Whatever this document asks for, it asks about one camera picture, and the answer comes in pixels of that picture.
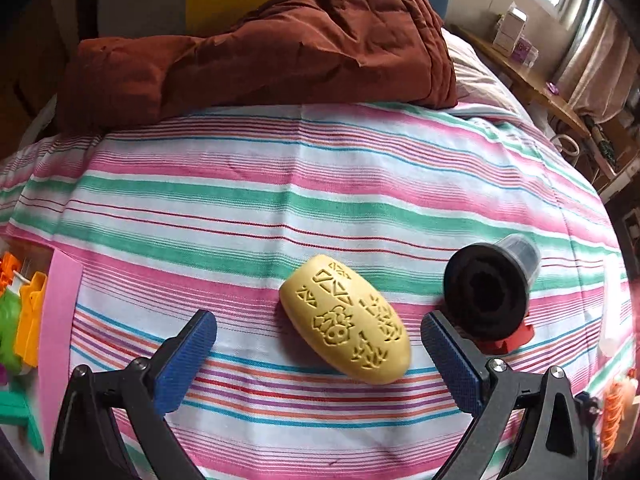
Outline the red plastic clip piece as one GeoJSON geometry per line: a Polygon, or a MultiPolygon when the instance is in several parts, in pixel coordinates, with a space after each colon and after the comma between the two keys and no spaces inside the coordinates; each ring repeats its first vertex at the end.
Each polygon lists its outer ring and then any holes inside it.
{"type": "Polygon", "coordinates": [[[509,337],[500,340],[477,340],[475,344],[486,356],[505,356],[528,344],[535,336],[533,325],[521,322],[518,329],[509,337]]]}

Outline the orange plastic scoop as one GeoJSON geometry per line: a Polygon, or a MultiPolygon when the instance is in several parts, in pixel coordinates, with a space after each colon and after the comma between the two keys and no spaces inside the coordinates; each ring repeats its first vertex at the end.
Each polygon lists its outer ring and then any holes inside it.
{"type": "Polygon", "coordinates": [[[21,313],[13,345],[14,353],[32,368],[38,366],[40,325],[46,294],[47,274],[36,272],[28,284],[20,288],[21,313]]]}

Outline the black capped clear jar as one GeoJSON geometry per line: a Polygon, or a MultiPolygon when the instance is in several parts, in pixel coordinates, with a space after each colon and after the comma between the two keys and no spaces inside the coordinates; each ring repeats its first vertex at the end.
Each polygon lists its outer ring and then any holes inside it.
{"type": "Polygon", "coordinates": [[[514,335],[528,313],[540,264],[537,245],[522,234],[459,249],[444,273],[447,318],[476,340],[514,335]]]}

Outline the yellow embossed oval soap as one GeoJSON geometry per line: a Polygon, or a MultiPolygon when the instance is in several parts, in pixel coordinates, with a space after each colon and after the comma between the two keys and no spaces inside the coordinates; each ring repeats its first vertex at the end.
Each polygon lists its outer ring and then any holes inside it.
{"type": "Polygon", "coordinates": [[[331,366],[369,385],[406,374],[411,347],[404,322],[367,280],[345,263],[316,255],[279,289],[299,335],[331,366]]]}

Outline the orange plastic rack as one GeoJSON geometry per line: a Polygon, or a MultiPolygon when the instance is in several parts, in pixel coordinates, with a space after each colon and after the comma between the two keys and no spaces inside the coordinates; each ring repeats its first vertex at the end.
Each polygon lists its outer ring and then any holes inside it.
{"type": "Polygon", "coordinates": [[[620,454],[629,444],[639,418],[639,381],[636,371],[616,375],[605,390],[600,441],[602,456],[620,454]]]}

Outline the pink storage box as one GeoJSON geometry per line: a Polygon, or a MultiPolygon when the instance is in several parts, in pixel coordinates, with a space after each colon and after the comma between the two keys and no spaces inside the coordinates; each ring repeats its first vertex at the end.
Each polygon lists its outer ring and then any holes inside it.
{"type": "Polygon", "coordinates": [[[29,281],[36,272],[47,274],[40,325],[39,361],[26,375],[12,376],[1,364],[1,390],[19,382],[35,415],[44,452],[50,448],[68,376],[70,337],[82,275],[82,265],[50,245],[27,238],[4,236],[1,258],[10,252],[22,262],[20,272],[29,281]]]}

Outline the orange red small toy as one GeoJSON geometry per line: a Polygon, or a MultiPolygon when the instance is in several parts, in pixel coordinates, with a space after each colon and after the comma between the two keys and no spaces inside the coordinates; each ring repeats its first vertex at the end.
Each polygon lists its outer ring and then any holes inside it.
{"type": "Polygon", "coordinates": [[[14,274],[21,270],[22,262],[10,252],[4,252],[0,264],[0,294],[13,283],[14,274]]]}

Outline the striped bed cover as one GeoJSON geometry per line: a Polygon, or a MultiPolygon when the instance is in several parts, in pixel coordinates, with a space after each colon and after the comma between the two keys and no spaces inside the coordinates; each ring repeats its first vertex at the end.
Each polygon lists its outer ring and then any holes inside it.
{"type": "Polygon", "coordinates": [[[1,231],[84,273],[70,360],[117,370],[198,309],[218,337],[168,418],[209,479],[427,479],[469,425],[422,346],[451,255],[520,233],[541,254],[517,370],[600,393],[634,366],[628,278],[591,184],[518,115],[462,104],[212,108],[32,144],[1,164],[1,231]],[[295,333],[281,284],[328,255],[394,306],[407,374],[368,387],[295,333]]]}

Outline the wooden side table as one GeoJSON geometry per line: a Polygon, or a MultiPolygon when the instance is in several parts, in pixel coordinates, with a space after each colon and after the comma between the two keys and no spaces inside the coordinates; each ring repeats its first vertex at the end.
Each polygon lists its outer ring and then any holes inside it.
{"type": "Polygon", "coordinates": [[[450,30],[468,42],[477,54],[484,55],[490,62],[499,67],[514,83],[515,95],[525,104],[536,102],[542,105],[550,114],[564,122],[570,130],[581,139],[590,139],[591,134],[584,122],[570,108],[560,96],[556,96],[547,88],[547,81],[531,68],[507,58],[498,52],[489,42],[475,36],[458,25],[452,25],[450,30]]]}

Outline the beige curtain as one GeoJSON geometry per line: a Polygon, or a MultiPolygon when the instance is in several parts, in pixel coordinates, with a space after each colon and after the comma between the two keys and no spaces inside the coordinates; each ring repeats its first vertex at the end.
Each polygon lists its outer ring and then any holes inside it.
{"type": "Polygon", "coordinates": [[[604,0],[564,0],[561,23],[574,37],[555,73],[560,95],[577,115],[603,124],[627,102],[639,51],[604,0]]]}

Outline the striped pillow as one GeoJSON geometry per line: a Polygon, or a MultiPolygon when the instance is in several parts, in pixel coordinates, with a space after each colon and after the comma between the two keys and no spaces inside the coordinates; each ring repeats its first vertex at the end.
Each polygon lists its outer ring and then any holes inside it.
{"type": "Polygon", "coordinates": [[[486,66],[470,44],[442,29],[449,56],[454,63],[459,102],[484,104],[503,108],[529,120],[526,109],[506,85],[486,66]]]}

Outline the purple small box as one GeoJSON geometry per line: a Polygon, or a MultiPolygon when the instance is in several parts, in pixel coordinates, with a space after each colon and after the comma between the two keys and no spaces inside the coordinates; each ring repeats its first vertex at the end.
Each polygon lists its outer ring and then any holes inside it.
{"type": "Polygon", "coordinates": [[[511,53],[512,60],[517,62],[518,64],[524,64],[530,50],[532,50],[532,47],[532,43],[526,37],[521,36],[520,38],[518,38],[518,41],[516,42],[511,53]]]}

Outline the white carton box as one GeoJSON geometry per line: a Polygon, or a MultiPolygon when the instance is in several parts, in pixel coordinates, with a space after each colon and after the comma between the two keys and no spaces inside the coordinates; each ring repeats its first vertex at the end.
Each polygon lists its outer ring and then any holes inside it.
{"type": "Polygon", "coordinates": [[[502,55],[510,56],[522,36],[527,15],[514,2],[498,19],[492,46],[502,55]]]}

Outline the rust brown quilted blanket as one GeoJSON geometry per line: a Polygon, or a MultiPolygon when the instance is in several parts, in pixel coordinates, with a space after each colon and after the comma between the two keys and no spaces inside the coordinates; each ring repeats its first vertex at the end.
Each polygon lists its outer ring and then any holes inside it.
{"type": "Polygon", "coordinates": [[[269,0],[207,38],[81,41],[58,89],[69,134],[137,128],[212,106],[458,102],[428,0],[269,0]]]}

